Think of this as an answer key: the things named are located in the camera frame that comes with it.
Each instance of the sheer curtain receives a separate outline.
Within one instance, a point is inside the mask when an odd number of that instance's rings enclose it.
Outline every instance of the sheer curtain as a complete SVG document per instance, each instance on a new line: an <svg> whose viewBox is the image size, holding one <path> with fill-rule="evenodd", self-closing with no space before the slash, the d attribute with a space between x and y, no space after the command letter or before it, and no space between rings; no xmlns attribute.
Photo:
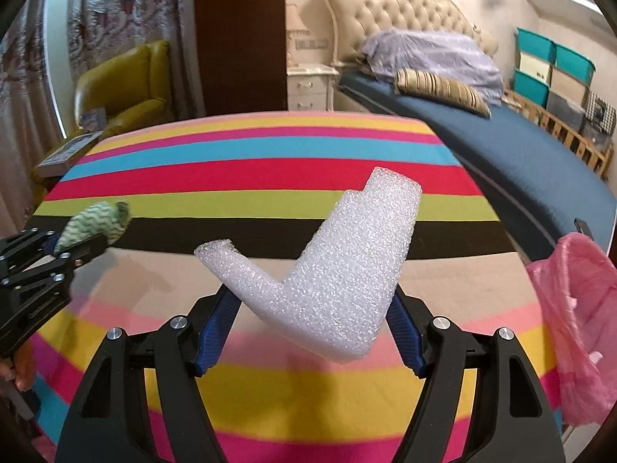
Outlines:
<svg viewBox="0 0 617 463"><path fill-rule="evenodd" d="M61 138L42 41L44 0L28 0L0 42L0 238L34 208L30 171Z"/></svg>
<svg viewBox="0 0 617 463"><path fill-rule="evenodd" d="M135 46L165 39L170 43L176 116L179 120L203 116L203 100L195 99L187 77L187 69L197 65L185 60L184 28L184 0L72 0L69 48L73 80Z"/></svg>

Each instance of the table lamp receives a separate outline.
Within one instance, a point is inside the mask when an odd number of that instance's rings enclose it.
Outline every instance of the table lamp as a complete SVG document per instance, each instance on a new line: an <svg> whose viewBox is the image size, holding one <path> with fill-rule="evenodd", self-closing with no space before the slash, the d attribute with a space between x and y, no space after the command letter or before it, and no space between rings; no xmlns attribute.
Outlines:
<svg viewBox="0 0 617 463"><path fill-rule="evenodd" d="M302 22L295 3L285 5L285 28L287 30L287 66L297 66L298 64L291 57L291 36L294 33L307 32L309 29Z"/></svg>

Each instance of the packing foam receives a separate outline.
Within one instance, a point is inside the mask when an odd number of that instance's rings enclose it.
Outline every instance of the packing foam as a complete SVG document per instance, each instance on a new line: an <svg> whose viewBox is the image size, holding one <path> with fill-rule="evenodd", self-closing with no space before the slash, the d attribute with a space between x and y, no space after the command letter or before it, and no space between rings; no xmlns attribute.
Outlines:
<svg viewBox="0 0 617 463"><path fill-rule="evenodd" d="M264 322L293 343L336 362L368 354L386 318L422 189L376 167L363 191L346 191L277 282L229 240L195 255Z"/></svg>

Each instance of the metal bolt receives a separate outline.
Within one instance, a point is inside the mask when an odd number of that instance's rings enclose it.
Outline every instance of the metal bolt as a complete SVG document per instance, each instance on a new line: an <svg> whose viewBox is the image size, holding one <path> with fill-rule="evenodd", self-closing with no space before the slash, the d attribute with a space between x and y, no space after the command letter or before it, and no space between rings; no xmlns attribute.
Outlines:
<svg viewBox="0 0 617 463"><path fill-rule="evenodd" d="M114 327L113 329L110 329L109 331L107 331L107 339L108 340L115 341L121 335L122 335L122 329L120 329L119 327Z"/></svg>
<svg viewBox="0 0 617 463"><path fill-rule="evenodd" d="M174 329L184 329L188 322L189 321L186 320L186 317L180 316L172 318L172 321L169 323L169 325L171 325Z"/></svg>
<svg viewBox="0 0 617 463"><path fill-rule="evenodd" d="M433 320L433 325L437 329L446 330L448 329L448 327L450 327L450 321L445 317L436 317Z"/></svg>
<svg viewBox="0 0 617 463"><path fill-rule="evenodd" d="M514 332L512 332L507 327L502 327L501 329L499 329L499 335L506 341L514 339Z"/></svg>

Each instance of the human hand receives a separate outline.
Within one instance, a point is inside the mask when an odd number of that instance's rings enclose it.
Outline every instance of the human hand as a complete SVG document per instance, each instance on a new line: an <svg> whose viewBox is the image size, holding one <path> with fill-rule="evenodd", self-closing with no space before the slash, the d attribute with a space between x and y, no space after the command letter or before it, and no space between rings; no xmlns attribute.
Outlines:
<svg viewBox="0 0 617 463"><path fill-rule="evenodd" d="M35 384L36 363L32 345L26 341L13 356L0 360L0 378L5 381L15 380L19 391L28 391Z"/></svg>

